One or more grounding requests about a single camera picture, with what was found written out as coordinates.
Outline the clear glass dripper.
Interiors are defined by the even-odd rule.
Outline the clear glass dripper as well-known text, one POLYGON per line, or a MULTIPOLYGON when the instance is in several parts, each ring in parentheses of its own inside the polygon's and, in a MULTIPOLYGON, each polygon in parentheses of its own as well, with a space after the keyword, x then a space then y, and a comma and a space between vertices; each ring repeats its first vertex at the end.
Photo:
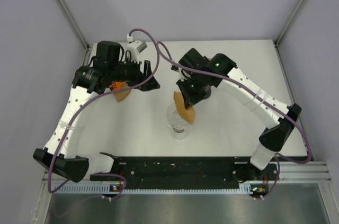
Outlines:
POLYGON ((175 126, 175 127, 185 127, 189 126, 190 124, 186 122, 177 112, 176 106, 174 103, 172 103, 166 111, 166 116, 169 122, 169 126, 175 126))

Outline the clear glass flask with coffee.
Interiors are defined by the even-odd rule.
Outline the clear glass flask with coffee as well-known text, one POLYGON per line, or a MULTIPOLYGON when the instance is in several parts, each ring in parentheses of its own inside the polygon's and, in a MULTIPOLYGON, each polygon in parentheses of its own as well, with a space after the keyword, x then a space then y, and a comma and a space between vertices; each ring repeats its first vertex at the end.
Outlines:
POLYGON ((177 140, 183 140, 188 136, 189 128, 187 126, 185 127, 172 126, 171 134, 173 138, 177 140))

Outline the dark carafe with red lid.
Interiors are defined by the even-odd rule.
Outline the dark carafe with red lid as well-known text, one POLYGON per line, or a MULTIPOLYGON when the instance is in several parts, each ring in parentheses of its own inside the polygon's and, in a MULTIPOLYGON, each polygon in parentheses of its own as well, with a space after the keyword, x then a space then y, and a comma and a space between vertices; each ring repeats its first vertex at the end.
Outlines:
POLYGON ((206 100, 211 96, 211 87, 208 85, 206 87, 198 89, 199 100, 206 100))

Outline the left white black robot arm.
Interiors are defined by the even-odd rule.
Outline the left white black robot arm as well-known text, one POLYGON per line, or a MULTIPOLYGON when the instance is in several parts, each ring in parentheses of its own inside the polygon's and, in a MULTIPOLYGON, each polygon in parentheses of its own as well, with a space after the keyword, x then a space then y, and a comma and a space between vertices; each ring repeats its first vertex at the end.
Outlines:
POLYGON ((33 158, 45 169, 72 182, 80 182, 86 175, 102 173, 114 180, 120 167, 111 154, 79 154, 78 144, 90 118, 94 101, 115 82, 147 92, 159 89, 150 61, 140 61, 140 53, 147 47, 144 41, 131 41, 126 47, 112 41, 95 43, 90 62, 80 66, 72 81, 64 112, 49 141, 37 148, 33 158))

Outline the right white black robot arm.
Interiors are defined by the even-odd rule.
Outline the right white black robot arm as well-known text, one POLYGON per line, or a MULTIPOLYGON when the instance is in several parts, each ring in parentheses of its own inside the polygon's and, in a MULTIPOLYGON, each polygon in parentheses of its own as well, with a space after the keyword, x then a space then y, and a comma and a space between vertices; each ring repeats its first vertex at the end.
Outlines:
POLYGON ((266 174, 266 167, 278 153, 295 128, 301 113, 298 104, 287 105, 253 83, 237 64, 222 53, 211 59, 190 49, 180 60, 181 78, 176 82, 182 99, 175 100, 180 116, 193 121, 193 107, 218 88, 237 99, 265 125, 259 144, 247 166, 248 175, 257 180, 266 174))

